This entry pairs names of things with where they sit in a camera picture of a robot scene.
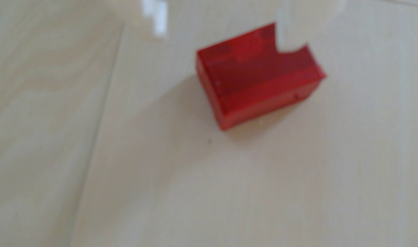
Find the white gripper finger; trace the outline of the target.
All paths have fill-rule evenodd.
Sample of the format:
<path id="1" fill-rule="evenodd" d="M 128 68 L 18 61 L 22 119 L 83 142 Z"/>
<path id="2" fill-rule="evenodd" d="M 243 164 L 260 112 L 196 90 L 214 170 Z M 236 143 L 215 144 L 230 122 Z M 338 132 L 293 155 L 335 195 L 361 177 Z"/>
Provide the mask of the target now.
<path id="1" fill-rule="evenodd" d="M 168 2 L 141 0 L 143 26 L 153 37 L 165 37 L 168 32 Z"/>
<path id="2" fill-rule="evenodd" d="M 283 0 L 275 37 L 279 52 L 295 52 L 339 14 L 339 0 Z"/>

